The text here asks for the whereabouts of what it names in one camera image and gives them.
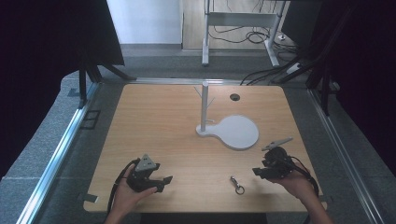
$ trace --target black hole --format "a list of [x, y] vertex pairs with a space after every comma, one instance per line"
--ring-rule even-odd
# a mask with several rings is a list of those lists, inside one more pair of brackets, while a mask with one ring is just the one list
[[238, 101], [238, 100], [241, 99], [241, 97], [238, 94], [233, 93], [233, 94], [230, 95], [230, 99], [233, 100], [233, 101]]

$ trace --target gray floor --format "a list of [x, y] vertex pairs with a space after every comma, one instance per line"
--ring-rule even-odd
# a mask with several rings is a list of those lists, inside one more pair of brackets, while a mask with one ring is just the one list
[[[220, 78], [240, 81], [250, 72], [270, 67], [264, 52], [212, 52], [209, 67], [201, 66], [198, 51], [142, 48], [129, 51], [124, 49], [123, 52], [126, 66], [120, 67], [120, 70], [142, 78]], [[104, 80], [89, 108], [91, 111], [101, 111], [99, 120], [94, 128], [78, 130], [35, 223], [99, 223], [104, 220], [105, 214], [84, 211], [79, 196], [88, 190], [126, 82], [102, 67], [100, 70]], [[314, 165], [324, 199], [329, 204], [328, 212], [336, 223], [371, 223], [304, 87], [305, 79], [306, 76], [297, 77], [282, 87]], [[78, 74], [74, 73], [64, 79], [58, 99], [35, 137], [0, 182], [0, 223], [15, 223], [18, 220], [78, 107], [76, 91]], [[332, 123], [373, 196], [384, 223], [396, 223], [396, 193], [393, 190], [396, 189], [395, 177], [338, 104], [335, 95], [330, 97], [329, 108]], [[90, 121], [82, 123], [82, 127], [91, 126]], [[267, 217], [269, 223], [302, 223], [305, 216], [304, 213], [282, 213], [268, 214]], [[138, 223], [139, 219], [139, 214], [131, 214], [127, 221]]]

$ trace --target key ring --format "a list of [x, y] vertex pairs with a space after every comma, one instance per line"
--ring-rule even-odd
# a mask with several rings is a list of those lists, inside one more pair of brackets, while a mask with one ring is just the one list
[[244, 194], [245, 193], [244, 187], [242, 187], [242, 185], [240, 185], [233, 176], [231, 176], [230, 179], [235, 184], [235, 193], [239, 195]]

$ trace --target white wall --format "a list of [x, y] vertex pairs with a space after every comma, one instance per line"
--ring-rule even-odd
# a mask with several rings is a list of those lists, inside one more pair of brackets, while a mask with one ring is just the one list
[[181, 0], [107, 0], [120, 44], [180, 44]]

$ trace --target wooden table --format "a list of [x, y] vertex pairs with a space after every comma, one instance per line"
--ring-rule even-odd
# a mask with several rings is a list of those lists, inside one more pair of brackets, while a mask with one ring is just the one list
[[[230, 95], [240, 95], [233, 101]], [[161, 164], [150, 179], [172, 175], [162, 193], [144, 199], [141, 213], [261, 213], [306, 211], [283, 187], [262, 180], [252, 168], [263, 167], [262, 147], [292, 136], [282, 147], [315, 172], [306, 153], [288, 101], [279, 87], [209, 86], [208, 99], [215, 98], [207, 118], [219, 122], [241, 114], [258, 126], [256, 145], [235, 151], [213, 137], [200, 137], [201, 98], [192, 85], [141, 85], [124, 87], [107, 139], [92, 178], [89, 194], [96, 203], [85, 202], [87, 211], [106, 211], [114, 180], [124, 166], [144, 154]], [[234, 191], [230, 176], [245, 188]]]

